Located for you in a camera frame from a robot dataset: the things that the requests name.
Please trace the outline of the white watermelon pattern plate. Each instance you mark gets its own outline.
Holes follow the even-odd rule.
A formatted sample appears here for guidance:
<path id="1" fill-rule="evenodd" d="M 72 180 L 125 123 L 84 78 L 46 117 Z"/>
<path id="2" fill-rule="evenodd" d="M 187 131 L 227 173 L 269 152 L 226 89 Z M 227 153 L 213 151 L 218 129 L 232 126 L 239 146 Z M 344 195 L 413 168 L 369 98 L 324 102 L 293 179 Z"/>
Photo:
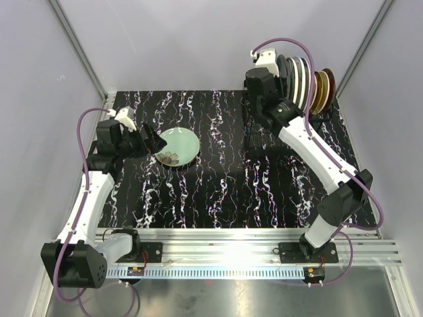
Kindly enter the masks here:
<path id="1" fill-rule="evenodd" d="M 301 110 L 304 110 L 307 103 L 307 98 L 309 95 L 309 86 L 310 86 L 310 69 L 307 60 L 303 57 L 296 57 L 297 66 L 299 67 L 299 75 L 301 77 L 301 89 L 300 89 L 300 99 L 299 107 Z"/>

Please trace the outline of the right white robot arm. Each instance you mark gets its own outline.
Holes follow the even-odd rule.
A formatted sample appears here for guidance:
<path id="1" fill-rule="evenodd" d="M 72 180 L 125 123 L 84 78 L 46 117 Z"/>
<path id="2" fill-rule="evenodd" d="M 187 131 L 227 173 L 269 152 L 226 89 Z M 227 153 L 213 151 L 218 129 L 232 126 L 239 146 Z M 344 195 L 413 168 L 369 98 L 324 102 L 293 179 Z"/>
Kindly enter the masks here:
<path id="1" fill-rule="evenodd" d="M 315 262 L 337 230 L 367 201 L 373 176 L 366 169 L 357 171 L 324 142 L 305 114 L 279 95 L 275 77 L 267 68 L 249 69 L 245 87 L 255 122 L 292 148 L 327 191 L 317 206 L 317 218 L 300 236 L 296 250 L 306 262 Z"/>

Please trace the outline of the blue glazed plate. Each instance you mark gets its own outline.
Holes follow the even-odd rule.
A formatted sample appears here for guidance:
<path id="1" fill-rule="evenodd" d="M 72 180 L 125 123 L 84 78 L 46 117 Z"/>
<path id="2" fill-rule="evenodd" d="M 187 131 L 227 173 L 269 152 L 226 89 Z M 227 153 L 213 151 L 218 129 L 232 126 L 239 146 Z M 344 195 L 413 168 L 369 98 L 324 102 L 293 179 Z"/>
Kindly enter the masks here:
<path id="1" fill-rule="evenodd" d="M 288 98 L 289 92 L 290 92 L 290 86 L 291 86 L 289 63 L 288 63 L 287 59 L 285 58 L 285 56 L 282 55 L 282 54 L 280 54 L 277 57 L 276 63 L 277 63 L 278 69 L 279 69 L 280 82 L 281 82 L 282 90 L 284 92 L 284 97 Z"/>

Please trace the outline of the black white striped plate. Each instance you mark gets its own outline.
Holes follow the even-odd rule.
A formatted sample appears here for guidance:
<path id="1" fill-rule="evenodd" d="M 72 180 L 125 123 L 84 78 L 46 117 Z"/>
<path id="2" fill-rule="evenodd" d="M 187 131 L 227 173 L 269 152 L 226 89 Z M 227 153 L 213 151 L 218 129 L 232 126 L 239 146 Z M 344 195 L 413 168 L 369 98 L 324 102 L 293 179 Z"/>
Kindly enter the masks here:
<path id="1" fill-rule="evenodd" d="M 301 96 L 301 65 L 297 57 L 288 57 L 287 62 L 290 71 L 290 90 L 289 99 L 296 105 L 299 106 Z"/>

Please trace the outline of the amber patterned glass plate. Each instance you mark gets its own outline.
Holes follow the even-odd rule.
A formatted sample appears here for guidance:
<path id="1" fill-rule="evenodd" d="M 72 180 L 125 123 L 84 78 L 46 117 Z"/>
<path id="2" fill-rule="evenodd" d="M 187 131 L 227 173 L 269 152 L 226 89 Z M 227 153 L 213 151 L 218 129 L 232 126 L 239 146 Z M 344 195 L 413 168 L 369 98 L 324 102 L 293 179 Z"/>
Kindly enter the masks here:
<path id="1" fill-rule="evenodd" d="M 326 106 L 330 92 L 330 79 L 325 71 L 315 72 L 315 78 L 317 80 L 317 91 L 316 97 L 311 107 L 311 113 L 313 115 L 320 114 L 323 108 Z"/>

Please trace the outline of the mint green flower plate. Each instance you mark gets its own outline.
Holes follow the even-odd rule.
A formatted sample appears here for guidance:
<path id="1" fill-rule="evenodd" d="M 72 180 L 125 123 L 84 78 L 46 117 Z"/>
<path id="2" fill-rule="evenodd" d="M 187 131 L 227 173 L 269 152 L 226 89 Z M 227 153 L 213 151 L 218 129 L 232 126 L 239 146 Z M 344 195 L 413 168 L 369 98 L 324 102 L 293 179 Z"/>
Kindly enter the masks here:
<path id="1" fill-rule="evenodd" d="M 200 152 L 200 140 L 189 129 L 174 127 L 159 136 L 167 142 L 167 145 L 155 154 L 155 158 L 165 166 L 179 167 L 190 164 Z"/>

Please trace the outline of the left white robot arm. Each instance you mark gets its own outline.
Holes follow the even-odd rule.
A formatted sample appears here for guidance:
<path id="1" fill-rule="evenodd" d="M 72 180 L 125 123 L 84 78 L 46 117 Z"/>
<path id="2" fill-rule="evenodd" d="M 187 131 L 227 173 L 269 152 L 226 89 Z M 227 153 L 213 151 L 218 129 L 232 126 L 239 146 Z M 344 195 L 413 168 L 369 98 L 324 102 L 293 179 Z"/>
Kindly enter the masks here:
<path id="1" fill-rule="evenodd" d="M 81 187 L 67 224 L 55 242 L 41 249 L 41 259 L 55 289 L 98 289 L 109 266 L 126 260 L 136 262 L 147 255 L 132 226 L 116 229 L 97 244 L 96 230 L 109 193 L 124 163 L 160 152 L 167 142 L 149 123 L 134 127 L 115 119 L 96 127 L 96 140 L 83 154 Z"/>

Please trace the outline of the red floral plate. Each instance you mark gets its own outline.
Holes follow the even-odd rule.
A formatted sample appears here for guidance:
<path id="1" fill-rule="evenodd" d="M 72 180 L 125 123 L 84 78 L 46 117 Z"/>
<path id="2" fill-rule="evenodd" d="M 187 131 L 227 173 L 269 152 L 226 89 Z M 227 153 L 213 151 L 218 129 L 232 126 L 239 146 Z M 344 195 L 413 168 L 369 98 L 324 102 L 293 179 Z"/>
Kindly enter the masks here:
<path id="1" fill-rule="evenodd" d="M 328 75 L 328 79 L 329 79 L 329 95 L 328 95 L 328 100 L 325 104 L 325 108 L 324 111 L 328 111 L 328 109 L 330 108 L 330 105 L 333 102 L 334 99 L 334 94 L 335 94 L 335 89 L 336 89 L 336 82 L 335 82 L 335 78 L 334 78 L 334 73 L 332 72 L 331 69 L 329 68 L 324 68 L 323 71 Z"/>

